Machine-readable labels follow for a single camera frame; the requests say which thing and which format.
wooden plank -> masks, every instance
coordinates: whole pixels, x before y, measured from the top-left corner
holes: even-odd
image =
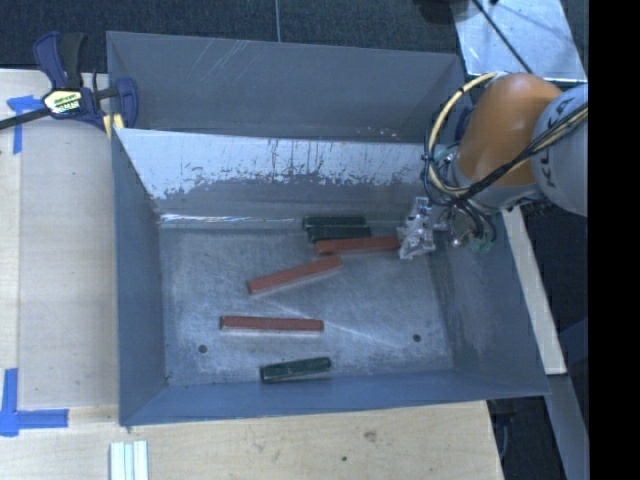
[[[513,258],[522,284],[522,292],[531,317],[531,324],[542,356],[544,371],[547,375],[564,374],[567,366],[564,361],[556,324],[551,315],[549,300],[542,283],[540,270],[531,246],[529,234],[524,225],[520,208],[503,211],[505,227]]]
[[[332,256],[252,279],[247,282],[247,289],[252,295],[263,293],[290,286],[301,281],[308,281],[320,275],[338,270],[339,268],[342,268],[342,260],[338,256]]]
[[[220,329],[245,331],[322,332],[324,322],[314,318],[270,318],[225,315],[220,317]]]
[[[3,480],[104,480],[110,444],[139,440],[153,480],[504,478],[483,402],[130,429],[76,413],[0,440]]]
[[[396,236],[373,236],[370,238],[344,238],[320,240],[314,249],[317,254],[357,254],[378,251],[395,251],[400,248]]]

red block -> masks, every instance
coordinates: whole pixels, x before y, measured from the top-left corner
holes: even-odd
[[[396,236],[343,238],[339,240],[320,240],[316,242],[314,247],[317,254],[395,251],[400,248],[400,241]]]
[[[269,318],[227,315],[220,318],[220,329],[245,331],[324,331],[324,322],[313,318]]]
[[[267,290],[287,286],[298,281],[310,279],[321,274],[341,268],[342,260],[338,256],[331,256],[311,263],[305,263],[294,268],[275,272],[264,277],[258,277],[247,282],[250,294],[262,293]]]

black cable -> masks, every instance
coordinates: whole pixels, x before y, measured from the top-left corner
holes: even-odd
[[[489,14],[487,13],[487,11],[485,11],[484,7],[482,7],[482,4],[478,1],[478,0],[473,0],[473,3],[476,4],[476,7],[480,10],[480,12],[484,15],[484,17],[487,19],[487,21],[489,22],[489,25],[491,25],[491,27],[493,28],[493,30],[496,31],[496,33],[500,36],[500,39],[502,39],[502,41],[504,42],[504,44],[507,46],[507,48],[509,48],[509,50],[511,51],[511,53],[513,53],[514,57],[518,60],[518,62],[520,64],[522,64],[522,67],[524,69],[526,69],[527,73],[533,74],[533,70],[529,67],[529,65],[524,61],[524,59],[522,57],[520,57],[520,55],[518,54],[518,52],[515,50],[515,48],[511,45],[511,43],[509,42],[509,40],[505,37],[505,35],[502,33],[502,31],[498,28],[498,25],[496,25],[495,21],[493,21],[493,19],[491,18],[491,16],[489,16]]]

gray bin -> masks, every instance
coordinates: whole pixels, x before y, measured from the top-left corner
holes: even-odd
[[[310,214],[395,233],[423,195],[423,138],[463,83],[454,55],[109,33],[109,75],[139,89],[113,139],[123,425],[308,414],[548,392],[502,222],[490,252],[314,259]],[[453,139],[458,111],[444,131]],[[310,317],[319,335],[233,333],[222,315]],[[260,366],[328,356],[323,379]]]

metal bar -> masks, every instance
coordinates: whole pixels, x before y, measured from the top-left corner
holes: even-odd
[[[545,395],[544,400],[564,473],[567,480],[588,480],[590,478],[589,436],[571,377],[550,376],[549,388],[551,393]]]
[[[147,442],[111,443],[109,448],[109,479],[149,480]]]

